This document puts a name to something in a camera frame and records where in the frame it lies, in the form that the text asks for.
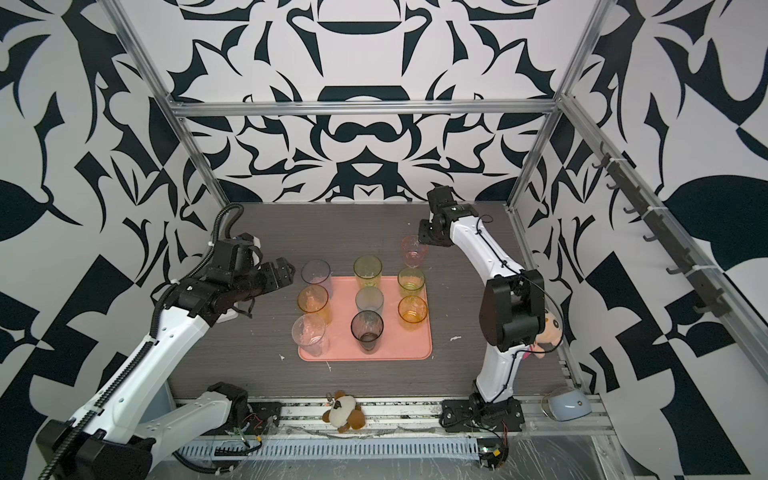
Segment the pink glass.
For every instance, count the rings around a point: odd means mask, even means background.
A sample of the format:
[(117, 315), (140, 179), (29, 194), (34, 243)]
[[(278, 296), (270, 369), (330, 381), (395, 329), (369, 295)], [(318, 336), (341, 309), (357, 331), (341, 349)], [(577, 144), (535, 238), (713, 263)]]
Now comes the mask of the pink glass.
[(420, 268), (426, 259), (428, 246), (419, 240), (418, 235), (408, 235), (401, 242), (402, 258), (409, 268)]

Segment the short green glass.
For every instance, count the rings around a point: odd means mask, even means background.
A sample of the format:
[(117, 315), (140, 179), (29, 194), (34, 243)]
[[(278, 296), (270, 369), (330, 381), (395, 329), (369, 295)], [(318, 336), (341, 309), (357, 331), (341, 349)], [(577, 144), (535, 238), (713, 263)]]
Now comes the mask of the short green glass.
[(398, 272), (397, 283), (402, 297), (420, 296), (424, 289), (426, 278), (421, 269), (405, 267)]

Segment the orange translucent glass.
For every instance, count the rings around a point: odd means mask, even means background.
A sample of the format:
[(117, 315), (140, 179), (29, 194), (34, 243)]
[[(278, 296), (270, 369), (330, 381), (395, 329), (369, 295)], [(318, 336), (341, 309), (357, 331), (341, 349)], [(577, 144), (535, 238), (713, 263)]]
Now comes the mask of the orange translucent glass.
[(297, 297), (297, 305), (304, 314), (319, 316), (327, 325), (332, 322), (330, 295), (321, 285), (308, 285)]

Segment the blue translucent glass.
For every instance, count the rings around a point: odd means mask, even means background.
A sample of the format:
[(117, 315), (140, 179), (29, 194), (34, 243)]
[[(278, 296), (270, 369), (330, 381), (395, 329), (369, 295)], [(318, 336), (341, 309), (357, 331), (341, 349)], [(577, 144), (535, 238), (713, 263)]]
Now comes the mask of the blue translucent glass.
[(307, 261), (302, 266), (300, 275), (305, 283), (322, 286), (329, 298), (333, 296), (332, 269), (327, 261), (322, 259)]

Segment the clear glass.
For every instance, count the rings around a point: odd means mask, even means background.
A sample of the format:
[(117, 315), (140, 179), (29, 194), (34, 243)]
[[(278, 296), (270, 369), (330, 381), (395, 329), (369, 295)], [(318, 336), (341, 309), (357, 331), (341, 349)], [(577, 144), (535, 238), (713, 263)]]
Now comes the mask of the clear glass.
[(327, 324), (318, 315), (304, 314), (293, 324), (291, 336), (300, 351), (320, 357), (328, 350)]

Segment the tall green glass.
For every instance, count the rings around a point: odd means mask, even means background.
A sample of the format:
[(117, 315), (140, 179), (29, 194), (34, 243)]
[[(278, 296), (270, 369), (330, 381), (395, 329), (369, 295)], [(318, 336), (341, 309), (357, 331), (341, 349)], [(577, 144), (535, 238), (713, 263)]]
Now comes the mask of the tall green glass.
[(382, 271), (382, 261), (373, 254), (362, 255), (353, 263), (353, 272), (360, 288), (378, 288)]

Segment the yellow glass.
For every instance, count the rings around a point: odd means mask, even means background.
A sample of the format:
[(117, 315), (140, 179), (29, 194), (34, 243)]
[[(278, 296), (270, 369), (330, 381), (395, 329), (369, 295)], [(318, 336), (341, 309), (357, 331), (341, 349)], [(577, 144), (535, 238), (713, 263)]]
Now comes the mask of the yellow glass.
[(429, 307), (420, 296), (403, 297), (397, 306), (400, 324), (407, 330), (416, 330), (426, 324)]

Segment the teal translucent glass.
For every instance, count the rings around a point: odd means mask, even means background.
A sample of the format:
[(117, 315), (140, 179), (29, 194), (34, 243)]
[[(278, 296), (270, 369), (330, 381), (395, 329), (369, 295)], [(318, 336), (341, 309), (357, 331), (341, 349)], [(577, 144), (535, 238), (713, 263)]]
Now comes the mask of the teal translucent glass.
[(355, 295), (355, 305), (359, 312), (372, 311), (381, 315), (384, 303), (384, 294), (375, 286), (365, 286)]

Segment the dark grey glass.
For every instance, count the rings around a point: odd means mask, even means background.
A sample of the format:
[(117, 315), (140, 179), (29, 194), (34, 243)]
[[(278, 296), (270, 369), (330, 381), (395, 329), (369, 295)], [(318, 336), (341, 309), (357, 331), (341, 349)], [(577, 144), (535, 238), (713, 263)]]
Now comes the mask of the dark grey glass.
[(351, 320), (350, 331), (362, 351), (373, 354), (384, 332), (383, 318), (376, 311), (362, 310)]

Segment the pink rectangular tray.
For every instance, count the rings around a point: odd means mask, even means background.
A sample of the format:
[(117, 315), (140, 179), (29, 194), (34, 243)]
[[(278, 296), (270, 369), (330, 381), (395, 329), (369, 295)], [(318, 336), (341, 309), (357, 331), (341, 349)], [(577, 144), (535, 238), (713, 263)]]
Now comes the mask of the pink rectangular tray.
[(430, 323), (427, 319), (410, 324), (401, 319), (398, 304), (402, 299), (395, 276), (384, 276), (380, 289), (384, 295), (384, 330), (376, 347), (367, 353), (353, 337), (351, 322), (358, 313), (355, 296), (359, 285), (355, 277), (335, 277), (330, 300), (331, 323), (321, 340), (321, 353), (312, 355), (300, 348), (298, 355), (307, 362), (410, 361), (424, 360), (432, 353)]

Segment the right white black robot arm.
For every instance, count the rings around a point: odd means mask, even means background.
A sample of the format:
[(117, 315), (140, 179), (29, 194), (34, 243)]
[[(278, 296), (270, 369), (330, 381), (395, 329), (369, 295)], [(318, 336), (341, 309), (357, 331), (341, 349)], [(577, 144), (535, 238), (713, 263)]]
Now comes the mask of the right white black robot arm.
[(484, 283), (479, 325), (487, 347), (471, 403), (478, 414), (495, 415), (513, 398), (520, 362), (545, 330), (543, 278), (507, 255), (476, 209), (459, 203), (450, 187), (433, 188), (427, 201), (430, 216), (419, 223), (419, 241), (458, 247)]

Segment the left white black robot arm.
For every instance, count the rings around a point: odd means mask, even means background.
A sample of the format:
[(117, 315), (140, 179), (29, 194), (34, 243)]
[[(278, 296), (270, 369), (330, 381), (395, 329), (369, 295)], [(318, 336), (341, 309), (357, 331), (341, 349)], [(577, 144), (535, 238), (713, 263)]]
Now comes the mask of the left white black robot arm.
[(153, 310), (149, 333), (105, 385), (67, 421), (49, 421), (36, 444), (43, 479), (144, 479), (158, 463), (209, 431), (239, 429), (248, 394), (225, 382), (154, 420), (143, 419), (191, 348), (240, 302), (292, 285), (285, 258), (266, 261), (250, 234), (215, 239), (200, 264), (174, 281)]

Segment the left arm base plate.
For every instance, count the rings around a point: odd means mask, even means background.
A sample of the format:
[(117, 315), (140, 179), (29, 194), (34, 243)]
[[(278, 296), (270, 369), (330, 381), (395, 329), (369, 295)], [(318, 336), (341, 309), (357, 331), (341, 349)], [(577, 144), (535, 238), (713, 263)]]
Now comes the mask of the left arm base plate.
[(242, 414), (236, 413), (232, 423), (224, 427), (227, 434), (258, 436), (276, 430), (281, 423), (283, 404), (278, 401), (249, 402)]

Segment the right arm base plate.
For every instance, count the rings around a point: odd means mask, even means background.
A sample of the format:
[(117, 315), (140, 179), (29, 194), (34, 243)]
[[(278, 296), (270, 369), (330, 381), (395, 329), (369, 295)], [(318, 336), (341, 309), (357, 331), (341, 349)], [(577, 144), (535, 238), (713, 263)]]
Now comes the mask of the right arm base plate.
[(521, 432), (525, 417), (519, 401), (510, 398), (498, 403), (470, 399), (446, 399), (441, 402), (439, 425), (447, 432), (470, 432), (488, 429)]

